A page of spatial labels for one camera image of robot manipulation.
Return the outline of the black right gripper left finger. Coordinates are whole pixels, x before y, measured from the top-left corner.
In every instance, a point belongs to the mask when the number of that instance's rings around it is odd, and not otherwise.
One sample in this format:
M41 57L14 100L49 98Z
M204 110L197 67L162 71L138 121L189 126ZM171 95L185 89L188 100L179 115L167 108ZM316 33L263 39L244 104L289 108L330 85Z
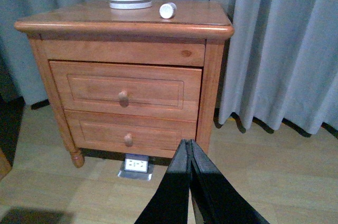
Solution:
M136 223L187 223L191 182L187 146L188 141L181 140L158 189Z

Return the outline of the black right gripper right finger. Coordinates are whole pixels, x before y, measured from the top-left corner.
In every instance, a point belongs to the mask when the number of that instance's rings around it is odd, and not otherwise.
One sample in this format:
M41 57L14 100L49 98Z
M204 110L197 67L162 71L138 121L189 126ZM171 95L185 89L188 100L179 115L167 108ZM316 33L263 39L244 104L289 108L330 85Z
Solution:
M190 190L196 223L268 223L194 140L187 142L187 152L191 161Z

